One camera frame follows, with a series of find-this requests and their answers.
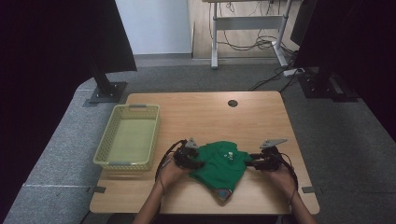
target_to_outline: green t-shirt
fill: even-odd
[[[238,180],[246,170],[245,161],[251,161],[247,152],[238,151],[232,142],[216,142],[198,149],[195,160],[205,166],[190,172],[190,177],[215,191],[223,201],[227,200]]]

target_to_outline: yellow plastic basket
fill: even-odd
[[[150,170],[159,126],[158,105],[114,106],[93,163],[106,170]]]

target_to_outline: gray carpet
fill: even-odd
[[[247,91],[274,75],[278,64],[140,67],[109,74],[128,83],[120,104],[134,92]],[[279,91],[289,78],[257,91]],[[316,189],[319,223],[394,223],[396,144],[367,105],[306,99],[300,84],[283,92],[291,125]],[[83,107],[95,82],[81,84],[58,129],[13,204],[5,223],[79,223],[89,210],[101,168],[92,163],[115,104]],[[89,214],[84,223],[106,223]]]

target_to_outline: human arm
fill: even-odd
[[[176,166],[173,157],[168,160],[170,161],[165,162],[165,166],[161,169],[160,174],[152,187],[151,193],[142,208],[140,208],[133,224],[149,224],[157,213],[165,192],[173,183],[190,171],[187,169],[182,170]]]
[[[288,202],[290,202],[291,210],[298,223],[317,224],[317,221],[306,208],[298,190],[296,190],[294,180],[285,165],[282,164],[277,171],[263,170],[262,173],[267,175],[274,185],[283,192]]]

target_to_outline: wall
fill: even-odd
[[[191,53],[187,0],[116,0],[134,54]]]

